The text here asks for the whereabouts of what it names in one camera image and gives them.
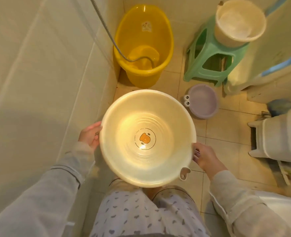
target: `hand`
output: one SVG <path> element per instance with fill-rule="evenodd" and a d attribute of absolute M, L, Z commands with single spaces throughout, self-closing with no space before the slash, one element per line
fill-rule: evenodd
<path fill-rule="evenodd" d="M 216 153 L 211 146 L 197 142 L 193 143 L 193 149 L 193 161 L 195 161 L 199 167 L 206 172 L 210 180 L 218 172 L 227 170 L 225 165 L 217 158 Z"/>
<path fill-rule="evenodd" d="M 101 123 L 102 122 L 99 121 L 83 129 L 80 133 L 78 141 L 87 143 L 93 149 L 93 151 L 95 151 L 99 145 L 98 134 L 103 128 Z"/>

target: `yellow plastic tub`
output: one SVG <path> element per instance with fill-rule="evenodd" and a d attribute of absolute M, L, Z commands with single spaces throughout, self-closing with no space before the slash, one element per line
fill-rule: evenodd
<path fill-rule="evenodd" d="M 117 62 L 127 72 L 131 83 L 139 88 L 153 86 L 173 55 L 170 22 L 163 11 L 152 5 L 131 8 L 119 24 L 115 41 L 128 59 L 148 56 L 154 61 L 154 69 L 148 59 L 130 63 L 114 47 Z"/>

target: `shower hose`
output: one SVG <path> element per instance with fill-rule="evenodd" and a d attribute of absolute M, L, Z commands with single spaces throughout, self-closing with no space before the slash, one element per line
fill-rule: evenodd
<path fill-rule="evenodd" d="M 139 58 L 137 58 L 137 59 L 135 59 L 135 60 L 130 60 L 130 59 L 128 59 L 127 57 L 124 56 L 124 54 L 120 51 L 119 47 L 117 46 L 116 42 L 114 41 L 114 39 L 113 39 L 111 33 L 109 32 L 108 27 L 107 27 L 107 25 L 106 25 L 106 23 L 105 23 L 105 21 L 104 21 L 102 15 L 101 15 L 101 12 L 99 11 L 99 9 L 98 9 L 98 7 L 97 7 L 97 4 L 96 4 L 95 0 L 91 0 L 91 3 L 93 4 L 93 7 L 94 7 L 94 9 L 95 9 L 95 11 L 96 11 L 96 13 L 97 13 L 99 19 L 101 20 L 101 22 L 102 22 L 102 24 L 103 24 L 103 26 L 104 26 L 104 28 L 105 28 L 105 30 L 106 30 L 106 32 L 107 32 L 109 38 L 111 39 L 112 43 L 113 43 L 114 46 L 116 47 L 116 49 L 117 49 L 117 51 L 119 52 L 119 54 L 120 54 L 120 55 L 121 55 L 121 56 L 122 56 L 126 61 L 128 61 L 128 62 L 135 62 L 135 61 L 138 61 L 138 60 L 140 60 L 140 59 L 144 59 L 144 58 L 145 58 L 145 59 L 148 59 L 148 60 L 151 62 L 152 69 L 155 68 L 153 60 L 152 60 L 150 57 L 148 57 L 148 56 L 141 56 L 141 57 L 139 57 Z"/>

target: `gray long-sleeve shirt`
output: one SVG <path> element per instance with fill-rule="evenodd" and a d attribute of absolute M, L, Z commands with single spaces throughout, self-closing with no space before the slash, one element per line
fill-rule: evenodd
<path fill-rule="evenodd" d="M 0 213 L 0 237 L 61 236 L 77 190 L 94 163 L 91 148 L 77 142 L 71 152 Z M 210 191 L 237 237 L 291 237 L 291 228 L 229 171 L 215 175 Z"/>

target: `person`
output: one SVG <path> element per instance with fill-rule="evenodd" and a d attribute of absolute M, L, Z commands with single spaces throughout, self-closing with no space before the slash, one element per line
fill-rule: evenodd
<path fill-rule="evenodd" d="M 0 237 L 61 236 L 77 190 L 95 163 L 101 123 L 83 129 L 72 151 L 50 168 L 0 213 Z M 291 228 L 254 192 L 238 180 L 216 157 L 210 146 L 194 143 L 193 160 L 211 180 L 216 210 L 226 220 L 231 235 L 291 237 Z M 208 236 L 193 199 L 178 186 L 152 191 L 116 178 L 100 204 L 90 237 Z"/>

